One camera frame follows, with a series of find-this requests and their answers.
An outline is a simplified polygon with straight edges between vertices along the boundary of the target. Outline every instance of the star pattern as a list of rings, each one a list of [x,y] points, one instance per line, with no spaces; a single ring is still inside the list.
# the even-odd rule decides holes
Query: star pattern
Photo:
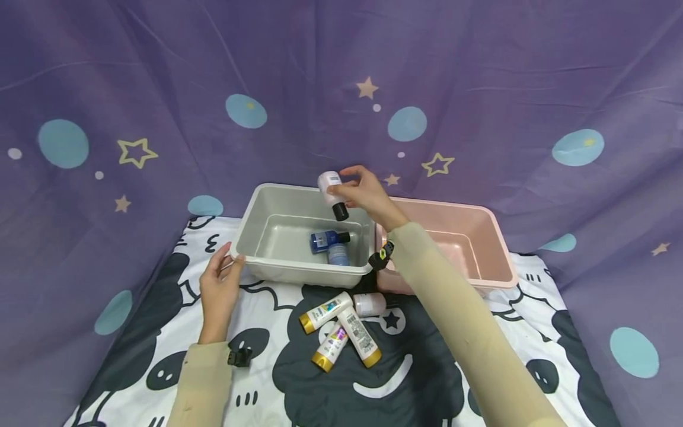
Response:
[[[398,180],[401,179],[400,176],[396,176],[394,174],[391,174],[388,178],[385,178],[384,181],[387,183],[387,185],[398,185]]]
[[[121,139],[119,139],[117,142],[119,143],[119,147],[121,147],[121,157],[119,157],[120,165],[123,165],[124,163],[132,163],[133,165],[137,166],[138,169],[142,169],[147,160],[156,159],[158,157],[157,153],[149,149],[147,138],[138,139],[135,142],[122,141]],[[130,154],[128,152],[128,148],[137,146],[142,146],[142,150],[145,153],[147,153],[144,156],[142,156],[139,160],[128,156]]]
[[[432,161],[422,163],[422,167],[427,170],[427,178],[436,174],[448,174],[448,165],[450,165],[455,159],[455,157],[443,157],[441,156],[441,153],[436,153]],[[440,169],[435,169],[432,167],[437,161],[444,162]]]
[[[361,93],[358,94],[359,98],[367,96],[370,99],[374,99],[373,93],[379,89],[379,87],[372,84],[372,80],[369,77],[362,83],[356,83],[356,86],[361,90]]]
[[[114,202],[116,203],[116,210],[114,212],[122,211],[123,213],[128,213],[128,207],[131,203],[126,199],[125,194],[120,199],[114,199]]]
[[[387,323],[387,328],[398,329],[398,321],[400,320],[400,317],[396,316],[393,312],[389,312],[388,316],[383,317]]]
[[[662,252],[668,252],[668,247],[671,243],[660,243],[659,246],[654,248],[652,252],[652,256],[657,256]]]

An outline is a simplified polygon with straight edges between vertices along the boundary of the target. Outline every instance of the black star print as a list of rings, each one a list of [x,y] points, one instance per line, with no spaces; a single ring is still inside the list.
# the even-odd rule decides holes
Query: black star print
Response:
[[[398,329],[398,320],[400,317],[396,316],[393,312],[389,312],[388,316],[383,316],[385,319],[385,322],[387,323],[387,328],[396,328]]]

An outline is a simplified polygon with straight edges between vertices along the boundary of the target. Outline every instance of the barcode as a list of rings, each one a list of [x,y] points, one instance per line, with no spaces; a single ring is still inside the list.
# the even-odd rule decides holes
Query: barcode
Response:
[[[372,338],[365,328],[363,328],[361,321],[356,316],[353,316],[349,323],[353,330],[353,336],[358,338],[358,347],[360,347],[363,352],[369,351],[372,348]]]

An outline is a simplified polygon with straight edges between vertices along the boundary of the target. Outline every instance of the blue bottle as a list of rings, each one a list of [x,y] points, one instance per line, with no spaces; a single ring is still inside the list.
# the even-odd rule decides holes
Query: blue bottle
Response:
[[[325,252],[330,246],[337,243],[349,243],[351,235],[347,232],[337,233],[332,230],[311,234],[311,252]]]
[[[346,245],[335,243],[327,249],[327,263],[332,265],[349,266]]]

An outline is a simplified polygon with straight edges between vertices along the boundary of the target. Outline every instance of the hand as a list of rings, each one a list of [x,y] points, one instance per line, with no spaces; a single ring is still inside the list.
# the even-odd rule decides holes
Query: hand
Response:
[[[204,325],[198,344],[223,342],[227,339],[227,326],[240,294],[240,272],[245,265],[243,255],[239,255],[234,262],[231,256],[225,256],[231,244],[232,242],[225,243],[213,254],[199,278]]]
[[[328,193],[345,198],[347,207],[365,209],[367,215],[387,232],[408,222],[406,215],[389,199],[377,177],[364,166],[347,167],[339,174],[359,177],[342,185],[327,187]]]

